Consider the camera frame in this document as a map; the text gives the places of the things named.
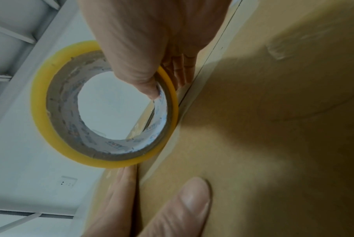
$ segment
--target hand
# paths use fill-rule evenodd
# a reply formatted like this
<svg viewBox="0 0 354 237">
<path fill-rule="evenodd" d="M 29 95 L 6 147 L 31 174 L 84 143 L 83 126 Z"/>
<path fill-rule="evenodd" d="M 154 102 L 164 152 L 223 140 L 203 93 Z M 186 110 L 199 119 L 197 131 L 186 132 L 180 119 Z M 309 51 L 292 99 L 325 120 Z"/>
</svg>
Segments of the hand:
<svg viewBox="0 0 354 237">
<path fill-rule="evenodd" d="M 82 237 L 128 237 L 135 189 L 136 166 L 119 169 L 97 217 Z M 139 237 L 198 236 L 209 212 L 210 196 L 210 189 L 203 179 L 190 179 Z"/>
<path fill-rule="evenodd" d="M 216 35 L 231 0 L 79 0 L 117 78 L 150 99 L 162 64 L 175 88 L 191 83 L 198 52 Z"/>
</svg>

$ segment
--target white wall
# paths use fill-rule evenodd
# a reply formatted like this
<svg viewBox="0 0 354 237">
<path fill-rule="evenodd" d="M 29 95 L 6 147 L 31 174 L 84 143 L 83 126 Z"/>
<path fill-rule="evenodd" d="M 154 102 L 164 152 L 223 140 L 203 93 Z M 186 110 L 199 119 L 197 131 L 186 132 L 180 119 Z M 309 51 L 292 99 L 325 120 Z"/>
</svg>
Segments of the white wall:
<svg viewBox="0 0 354 237">
<path fill-rule="evenodd" d="M 0 215 L 0 227 L 22 218 L 24 216 Z M 0 233 L 0 237 L 63 237 L 67 235 L 71 222 L 71 219 L 39 217 Z"/>
<path fill-rule="evenodd" d="M 89 39 L 93 36 L 82 16 L 77 14 L 59 40 L 51 45 L 48 56 L 72 43 Z M 44 141 L 30 114 L 31 83 L 32 80 L 20 88 L 20 95 L 0 121 L 0 209 L 74 214 L 102 169 L 75 163 Z M 100 111 L 100 106 L 95 105 L 92 98 L 84 98 L 83 101 L 87 100 L 97 109 L 96 114 L 91 113 L 91 119 L 100 118 L 99 123 L 112 126 L 111 134 L 121 137 L 127 135 L 149 102 L 137 90 L 122 82 L 88 90 L 97 101 L 106 101 L 107 105 L 113 103 L 108 119 L 108 113 Z M 74 177 L 78 181 L 72 189 L 62 189 L 57 185 L 61 176 Z"/>
</svg>

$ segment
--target electrical outlet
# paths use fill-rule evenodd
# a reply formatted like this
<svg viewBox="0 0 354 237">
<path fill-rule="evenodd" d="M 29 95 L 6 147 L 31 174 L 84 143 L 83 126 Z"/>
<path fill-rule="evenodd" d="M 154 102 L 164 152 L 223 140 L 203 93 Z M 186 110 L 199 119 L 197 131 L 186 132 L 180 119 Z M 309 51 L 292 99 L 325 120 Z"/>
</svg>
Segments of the electrical outlet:
<svg viewBox="0 0 354 237">
<path fill-rule="evenodd" d="M 76 178 L 61 176 L 58 182 L 58 186 L 72 189 L 76 182 L 77 182 Z"/>
</svg>

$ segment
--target tape roll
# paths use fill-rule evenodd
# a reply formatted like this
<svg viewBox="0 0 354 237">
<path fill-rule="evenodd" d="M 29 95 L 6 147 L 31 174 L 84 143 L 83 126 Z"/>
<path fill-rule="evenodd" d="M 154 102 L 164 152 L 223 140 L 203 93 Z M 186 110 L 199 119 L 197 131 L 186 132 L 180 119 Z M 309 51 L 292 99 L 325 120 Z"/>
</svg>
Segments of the tape roll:
<svg viewBox="0 0 354 237">
<path fill-rule="evenodd" d="M 44 62 L 31 89 L 31 113 L 40 134 L 62 155 L 101 168 L 119 168 L 156 155 L 172 135 L 178 117 L 177 95 L 162 67 L 155 79 L 160 97 L 154 117 L 140 135 L 112 140 L 90 130 L 78 110 L 78 94 L 93 76 L 111 71 L 96 41 L 70 45 Z"/>
</svg>

